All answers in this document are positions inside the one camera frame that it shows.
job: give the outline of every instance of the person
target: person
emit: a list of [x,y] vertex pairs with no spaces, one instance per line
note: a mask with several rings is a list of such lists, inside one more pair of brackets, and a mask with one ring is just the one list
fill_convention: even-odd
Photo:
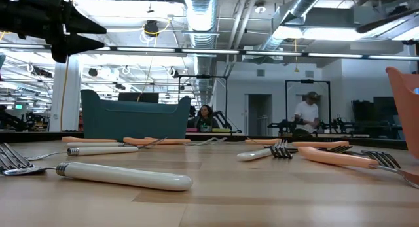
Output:
[[211,132],[212,128],[219,128],[218,122],[212,117],[213,111],[209,105],[203,105],[198,115],[188,120],[189,128],[198,128],[199,132]]
[[315,132],[319,124],[319,107],[316,105],[318,95],[315,92],[306,94],[306,101],[295,107],[294,119],[297,122],[296,134],[309,135]]

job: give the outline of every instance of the man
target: man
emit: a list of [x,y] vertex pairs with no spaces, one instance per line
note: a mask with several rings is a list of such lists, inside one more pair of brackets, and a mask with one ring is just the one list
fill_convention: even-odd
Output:
[[315,92],[308,92],[306,101],[297,104],[295,108],[294,118],[298,122],[302,119],[301,124],[297,124],[296,134],[310,134],[315,132],[319,124],[319,107],[316,105],[318,95]]

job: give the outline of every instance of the ceiling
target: ceiling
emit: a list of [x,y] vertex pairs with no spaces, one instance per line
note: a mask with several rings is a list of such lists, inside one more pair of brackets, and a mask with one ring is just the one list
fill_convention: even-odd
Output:
[[[234,23],[234,9],[239,0],[218,0],[217,31],[219,36],[216,40],[216,48],[226,48]],[[264,1],[266,11],[263,13],[251,12],[249,22],[246,25],[247,32],[240,41],[243,46],[257,46],[263,43],[271,32],[271,19],[276,7],[290,0],[261,0]],[[373,5],[386,3],[393,0],[320,0],[315,7],[349,9],[354,5]],[[188,30],[185,18],[185,7],[181,3],[167,3],[138,0],[74,0],[77,10],[89,19],[107,28],[106,35],[86,35],[89,38],[103,41],[106,46],[156,46],[156,47],[191,47],[189,35],[182,31]],[[158,38],[149,39],[142,33],[142,27],[147,20],[157,20],[160,29],[164,29]],[[1,43],[20,44],[44,44],[42,39],[28,37],[26,40],[19,39],[14,33],[4,35]],[[284,50],[294,51],[310,50],[316,52],[339,52],[348,50],[353,43],[342,41],[312,41],[299,39],[297,43],[284,42],[281,47]],[[11,52],[4,51],[7,55],[6,62],[1,69],[4,79],[15,80],[51,80],[35,75],[32,66],[40,67],[54,74],[55,62],[49,53],[45,52]],[[132,92],[151,92],[152,86],[144,87],[144,82],[154,82],[154,91],[161,92],[162,103],[177,103],[177,79],[169,76],[168,70],[177,69],[180,74],[194,74],[194,58],[167,57],[167,56],[128,56],[110,54],[79,54],[84,63],[82,88],[91,88],[98,91],[102,98],[116,99],[119,91],[114,84],[96,84],[94,81],[119,80],[126,83]],[[284,58],[283,62],[293,61],[293,58]],[[301,63],[324,64],[324,60],[305,58]],[[99,68],[103,72],[115,71],[118,74],[99,74],[91,77],[89,69]],[[200,96],[196,92],[197,82],[189,79],[190,86],[185,87],[183,95],[188,95],[194,100],[192,104],[200,104]],[[51,102],[52,83],[21,82],[0,84],[0,101],[34,101],[33,108]]]

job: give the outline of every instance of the white shirt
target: white shirt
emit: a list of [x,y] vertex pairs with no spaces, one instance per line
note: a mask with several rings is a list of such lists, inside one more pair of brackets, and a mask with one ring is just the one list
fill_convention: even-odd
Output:
[[[314,119],[319,117],[319,107],[315,103],[312,105],[307,104],[305,101],[297,104],[295,107],[295,115],[299,115],[301,119],[314,122]],[[313,133],[316,129],[309,124],[297,125],[297,128],[304,129]]]

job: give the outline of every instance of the metal ferrule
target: metal ferrule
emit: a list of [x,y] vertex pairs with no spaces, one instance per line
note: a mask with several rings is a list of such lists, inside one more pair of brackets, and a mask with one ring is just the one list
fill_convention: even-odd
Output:
[[78,156],[79,155],[79,148],[68,148],[67,149],[67,156]]
[[61,175],[61,176],[65,176],[65,168],[70,164],[70,162],[62,162],[60,164],[58,164],[55,172],[57,173],[57,175]]

